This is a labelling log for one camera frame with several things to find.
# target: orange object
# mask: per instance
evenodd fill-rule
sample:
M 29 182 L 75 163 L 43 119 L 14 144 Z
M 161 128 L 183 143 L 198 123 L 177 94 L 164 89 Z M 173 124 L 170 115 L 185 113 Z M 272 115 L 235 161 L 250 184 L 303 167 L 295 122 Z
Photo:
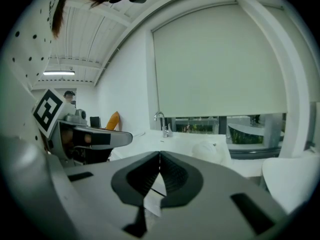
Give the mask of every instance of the orange object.
M 117 111 L 110 117 L 109 122 L 107 123 L 105 129 L 113 131 L 116 128 L 117 124 L 119 123 L 119 120 L 120 120 L 120 115 Z

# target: fluorescent light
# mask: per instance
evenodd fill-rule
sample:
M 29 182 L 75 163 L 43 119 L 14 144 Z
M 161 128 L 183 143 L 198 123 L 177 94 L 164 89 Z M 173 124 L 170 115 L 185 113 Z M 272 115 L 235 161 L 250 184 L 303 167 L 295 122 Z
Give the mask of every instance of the fluorescent light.
M 43 72 L 43 74 L 45 76 L 61 76 L 61 75 L 64 75 L 64 76 L 74 76 L 75 75 L 75 72 L 74 71 L 45 71 Z

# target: window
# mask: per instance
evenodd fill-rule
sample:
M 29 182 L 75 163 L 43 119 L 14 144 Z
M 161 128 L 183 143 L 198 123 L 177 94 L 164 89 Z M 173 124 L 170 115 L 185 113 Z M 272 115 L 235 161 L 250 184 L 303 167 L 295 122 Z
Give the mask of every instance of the window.
M 225 134 L 232 158 L 277 157 L 286 128 L 285 113 L 167 118 L 173 132 Z

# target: faucet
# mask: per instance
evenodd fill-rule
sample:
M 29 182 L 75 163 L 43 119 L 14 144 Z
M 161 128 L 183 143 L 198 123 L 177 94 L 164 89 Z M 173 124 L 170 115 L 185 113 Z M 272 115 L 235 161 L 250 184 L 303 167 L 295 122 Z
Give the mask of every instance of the faucet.
M 164 113 L 162 113 L 161 111 L 158 111 L 157 113 L 155 113 L 154 121 L 157 121 L 158 117 L 162 117 L 162 124 L 161 124 L 162 137 L 164 137 L 164 138 L 173 137 L 174 133 L 171 130 L 170 123 L 168 124 L 168 130 L 167 130 Z

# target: roller shade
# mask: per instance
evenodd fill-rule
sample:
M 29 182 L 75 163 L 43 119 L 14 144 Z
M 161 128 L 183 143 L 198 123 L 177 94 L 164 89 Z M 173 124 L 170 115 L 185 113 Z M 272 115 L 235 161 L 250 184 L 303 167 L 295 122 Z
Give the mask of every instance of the roller shade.
M 166 117 L 287 112 L 276 56 L 239 5 L 190 13 L 153 36 L 159 108 Z
M 308 83 L 310 102 L 320 102 L 319 72 L 304 37 L 283 10 L 272 7 L 266 8 L 285 29 L 300 56 Z

